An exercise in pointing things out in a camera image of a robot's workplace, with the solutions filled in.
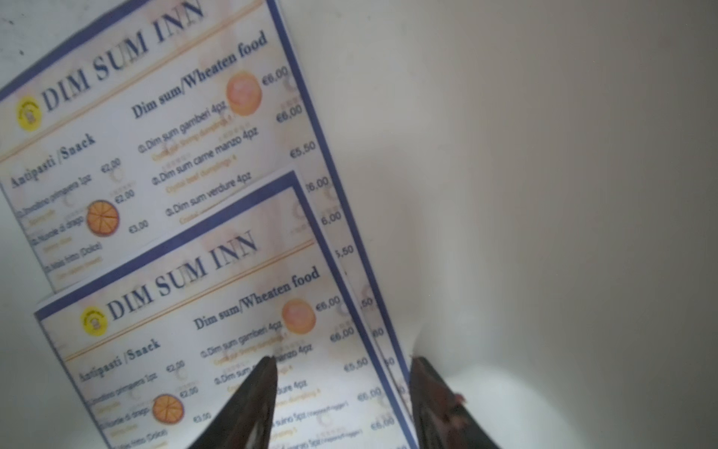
gold line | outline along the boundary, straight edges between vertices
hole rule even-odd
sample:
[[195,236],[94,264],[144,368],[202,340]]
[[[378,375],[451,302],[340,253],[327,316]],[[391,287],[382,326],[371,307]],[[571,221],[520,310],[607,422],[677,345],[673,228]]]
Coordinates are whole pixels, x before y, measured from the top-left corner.
[[267,267],[270,267],[271,265],[274,265],[278,261],[284,260],[287,257],[292,256],[300,251],[304,251],[305,249],[309,248],[310,246],[314,245],[315,243],[316,243],[316,241],[314,239],[307,240],[304,243],[301,243],[298,246],[295,246],[294,248],[292,248],[288,251],[285,251],[284,253],[282,253],[278,256],[273,257],[272,259],[266,260],[266,261],[262,262],[261,264],[256,265],[255,267],[252,267],[250,269],[247,269],[247,270],[235,275],[234,277],[226,279],[225,281],[222,281],[220,284],[213,285],[212,287],[209,287],[206,290],[203,290],[202,292],[197,293],[195,296],[188,297],[187,299],[185,299],[181,302],[178,302],[177,304],[175,304],[171,307],[168,307],[167,309],[161,310],[160,312],[155,313],[154,315],[144,318],[142,321],[139,321],[139,322],[133,324],[132,326],[128,327],[127,329],[121,330],[120,332],[110,335],[110,336],[104,338],[103,340],[88,346],[87,348],[84,348],[74,354],[69,355],[65,359],[65,362],[69,362],[69,361],[73,360],[74,358],[77,358],[79,356],[82,356],[83,354],[93,351],[93,350],[99,348],[100,346],[102,346],[106,343],[109,343],[112,340],[115,340],[116,338],[119,338],[137,328],[140,328],[141,326],[144,326],[147,323],[155,321],[157,318],[161,318],[168,313],[174,312],[175,310],[177,310],[181,307],[184,307],[187,304],[190,304],[196,300],[203,298],[204,296],[209,295],[210,293],[213,293],[221,288],[226,287],[229,284],[232,284],[233,282],[243,279],[244,277],[247,277],[251,274],[257,273],[258,271],[261,271]]
[[135,83],[138,83],[140,80],[145,78],[146,76],[153,73],[155,70],[160,69],[167,63],[171,62],[176,57],[179,57],[183,53],[186,53],[187,51],[191,50],[193,47],[198,46],[205,40],[209,39],[210,37],[214,36],[215,34],[219,33],[226,27],[229,27],[234,22],[237,22],[239,19],[242,19],[244,16],[250,14],[251,12],[255,11],[257,8],[259,8],[264,3],[264,0],[255,0],[249,5],[245,6],[244,8],[237,11],[233,16],[231,16],[229,19],[225,20],[224,22],[220,22],[219,24],[216,24],[214,27],[207,30],[204,34],[201,34],[197,39],[187,42],[183,46],[177,48],[174,52],[170,53],[169,55],[163,57],[161,60],[157,61],[154,65],[148,67],[144,71],[137,74],[134,78],[130,78],[125,83],[117,86],[113,90],[107,92],[104,96],[101,96],[94,102],[78,109],[75,111],[75,113],[70,114],[69,116],[59,120],[57,123],[53,124],[49,128],[45,129],[44,131],[35,134],[31,139],[21,143],[17,147],[13,148],[9,152],[3,154],[0,156],[0,164],[2,162],[5,162],[10,157],[13,157],[15,154],[20,153],[22,150],[26,149],[30,145],[36,143],[38,140],[42,139],[43,137],[48,136],[49,134],[57,131],[58,129],[62,128],[64,125],[70,123],[71,121],[80,118],[81,116],[85,115],[87,112],[92,111],[97,106],[101,105],[105,101],[109,100],[110,98],[114,97],[118,93],[126,90],[130,86],[132,86]]

dark brown object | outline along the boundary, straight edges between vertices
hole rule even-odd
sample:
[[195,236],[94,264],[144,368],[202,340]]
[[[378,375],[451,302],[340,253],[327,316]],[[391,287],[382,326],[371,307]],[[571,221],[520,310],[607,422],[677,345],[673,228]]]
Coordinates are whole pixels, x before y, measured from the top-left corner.
[[499,449],[424,357],[411,361],[409,391],[419,449]]
[[276,359],[264,357],[190,449],[269,447],[276,381]]

laminated menu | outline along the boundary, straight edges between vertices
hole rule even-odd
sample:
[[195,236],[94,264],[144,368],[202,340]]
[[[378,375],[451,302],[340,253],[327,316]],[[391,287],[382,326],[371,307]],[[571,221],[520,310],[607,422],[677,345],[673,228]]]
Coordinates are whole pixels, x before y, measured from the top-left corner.
[[275,0],[128,0],[0,91],[0,185],[62,291],[293,165],[405,403],[407,364]]
[[240,195],[39,306],[107,446],[187,447],[274,356],[270,448],[415,448],[296,174]]

blue border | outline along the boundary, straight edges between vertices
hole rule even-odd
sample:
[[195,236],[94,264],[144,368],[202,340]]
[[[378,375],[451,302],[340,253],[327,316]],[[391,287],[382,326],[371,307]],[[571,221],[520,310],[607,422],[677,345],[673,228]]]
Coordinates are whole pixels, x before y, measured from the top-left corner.
[[[65,373],[67,374],[67,377],[70,379],[70,382],[72,382],[73,387],[75,388],[76,392],[82,398],[83,403],[85,405],[85,408],[90,413],[90,416],[92,417],[95,426],[100,430],[100,426],[98,425],[97,421],[94,418],[94,415],[90,411],[90,408],[87,406],[87,403],[85,401],[84,396],[80,393],[80,390],[75,383],[74,378],[70,375],[70,372],[65,367],[65,364],[62,362],[62,359],[60,358],[60,355],[55,350],[55,347],[52,345],[52,341],[50,340],[50,337],[47,334],[47,331],[45,328],[42,327],[42,320],[45,318],[59,312],[60,310],[66,308],[69,305],[74,304],[75,302],[83,299],[84,297],[87,297],[88,295],[93,294],[94,292],[97,292],[98,290],[107,287],[108,285],[114,283],[115,281],[122,279],[123,277],[131,274],[132,272],[135,272],[138,269],[141,269],[142,267],[146,266],[149,263],[152,263],[153,261],[157,260],[160,257],[163,257],[170,253],[171,251],[174,251],[175,249],[184,246],[185,244],[188,244],[189,242],[198,239],[205,233],[213,230],[214,228],[217,228],[218,226],[221,226],[225,222],[231,220],[232,218],[235,218],[236,216],[240,215],[241,213],[246,212],[247,210],[251,209],[252,207],[268,200],[269,198],[272,198],[276,195],[278,195],[281,192],[284,192],[287,189],[293,189],[294,193],[297,195],[297,198],[299,199],[299,204],[302,205],[302,210],[304,211],[304,216],[307,218],[307,221],[309,221],[309,226],[312,228],[312,233],[314,233],[314,237],[317,240],[317,243],[319,244],[319,247],[322,250],[322,254],[324,255],[325,261],[327,262],[327,265],[332,272],[332,276],[334,277],[334,281],[336,282],[337,286],[339,287],[339,291],[341,292],[344,303],[347,305],[347,309],[349,310],[349,313],[354,320],[354,324],[356,325],[357,331],[359,332],[359,336],[361,337],[362,343],[369,355],[369,358],[371,359],[371,362],[374,366],[374,370],[376,371],[379,380],[381,382],[381,386],[384,388],[384,392],[386,393],[386,396],[389,400],[389,403],[391,404],[391,407],[394,410],[394,414],[396,415],[396,419],[398,420],[399,426],[401,427],[401,430],[404,432],[404,436],[406,437],[406,441],[409,444],[409,446],[412,449],[416,449],[416,443],[414,442],[414,439],[412,438],[411,432],[409,431],[409,425],[407,424],[406,420],[404,419],[404,414],[402,412],[402,408],[398,403],[397,398],[394,396],[394,393],[391,391],[391,384],[389,383],[389,379],[386,376],[386,373],[383,370],[382,361],[377,356],[377,353],[374,351],[374,348],[371,345],[371,340],[369,337],[369,334],[366,332],[366,329],[364,328],[359,313],[356,310],[356,306],[354,302],[351,300],[351,296],[349,294],[349,290],[344,283],[344,279],[342,278],[341,271],[339,270],[339,267],[337,266],[337,262],[335,261],[332,252],[329,248],[329,245],[327,244],[319,222],[317,221],[317,218],[312,213],[312,209],[309,206],[309,201],[307,199],[306,194],[304,193],[304,189],[299,184],[299,179],[297,178],[297,174],[294,173],[294,171],[286,173],[285,175],[282,175],[281,177],[278,177],[277,179],[271,181],[269,184],[266,184],[259,189],[253,191],[252,193],[249,193],[248,195],[238,199],[234,203],[231,203],[230,205],[224,207],[222,210],[219,210],[218,212],[214,213],[213,215],[207,217],[206,219],[200,221],[199,223],[193,225],[191,228],[184,230],[183,232],[177,234],[176,236],[170,238],[167,241],[164,241],[160,243],[159,245],[155,246],[154,248],[151,248],[147,251],[145,251],[143,254],[140,254],[139,256],[135,257],[134,259],[122,264],[121,266],[115,268],[109,273],[104,274],[103,276],[100,276],[99,278],[93,280],[92,282],[89,282],[82,287],[76,289],[73,292],[68,293],[67,295],[58,298],[57,300],[51,302],[50,304],[46,305],[42,309],[38,310],[35,313],[35,317],[38,320],[40,327],[42,328],[42,332],[45,334],[45,338],[52,346],[52,350],[55,352],[56,357],[58,360],[60,360],[60,364],[62,365],[62,368],[65,370]],[[104,433],[102,430],[100,430],[100,433],[103,436],[103,439],[105,440],[105,443],[108,447],[111,447],[109,442],[107,441]]]
[[354,238],[354,243],[357,246],[357,252],[359,253],[359,257],[361,258],[362,265],[364,266],[364,271],[366,272],[366,276],[369,279],[369,285],[371,287],[372,293],[374,294],[374,300],[376,300],[376,305],[377,307],[379,307],[379,313],[381,314],[381,318],[384,321],[389,340],[391,341],[391,345],[396,352],[396,358],[398,358],[397,362],[399,363],[401,372],[404,374],[404,380],[408,384],[409,368],[406,366],[406,359],[404,358],[404,354],[401,352],[401,347],[399,345],[398,338],[396,337],[396,331],[391,324],[391,319],[389,318],[389,312],[386,309],[386,304],[384,304],[384,299],[381,297],[381,292],[379,291],[379,284],[374,277],[374,271],[371,269],[371,265],[369,263],[369,256],[366,254],[366,250],[364,249],[364,243],[362,242],[361,236],[359,235],[359,229],[357,228],[356,222],[354,221],[354,215],[349,208],[349,201],[347,200],[347,195],[344,193],[342,183],[339,181],[339,173],[337,172],[337,168],[334,165],[332,155],[329,152],[329,146],[327,145],[327,140],[324,137],[324,132],[322,132],[322,127],[319,125],[317,112],[314,110],[314,105],[312,104],[312,99],[309,97],[307,85],[304,83],[304,77],[302,77],[301,70],[299,70],[299,63],[297,62],[297,57],[294,55],[294,51],[292,50],[292,44],[289,42],[289,35],[287,34],[286,29],[284,28],[284,23],[281,20],[279,8],[276,5],[276,0],[266,0],[266,3],[267,6],[269,6],[269,11],[271,12],[272,19],[274,20],[276,31],[279,34],[279,40],[281,40],[281,45],[282,47],[284,47],[284,53],[287,60],[289,61],[289,67],[292,69],[292,75],[297,82],[297,88],[299,89],[299,93],[302,96],[302,100],[304,101],[304,108],[307,110],[309,121],[312,123],[312,128],[314,128],[314,134],[317,135],[317,141],[319,142],[319,147],[322,150],[322,155],[324,156],[324,159],[327,163],[327,169],[329,170],[329,175],[332,178],[334,189],[337,191],[339,202],[342,205],[342,208],[344,209],[344,214],[347,218],[349,230],[351,231],[352,237]]

white wall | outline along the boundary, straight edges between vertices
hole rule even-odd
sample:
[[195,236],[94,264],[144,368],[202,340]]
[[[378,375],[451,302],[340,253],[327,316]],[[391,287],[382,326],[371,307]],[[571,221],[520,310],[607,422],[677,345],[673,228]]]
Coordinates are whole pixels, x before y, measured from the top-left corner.
[[[118,2],[46,3],[0,4],[0,84]],[[718,445],[718,4],[282,4],[401,340],[489,432]],[[4,445],[98,447],[5,202],[0,242]]]

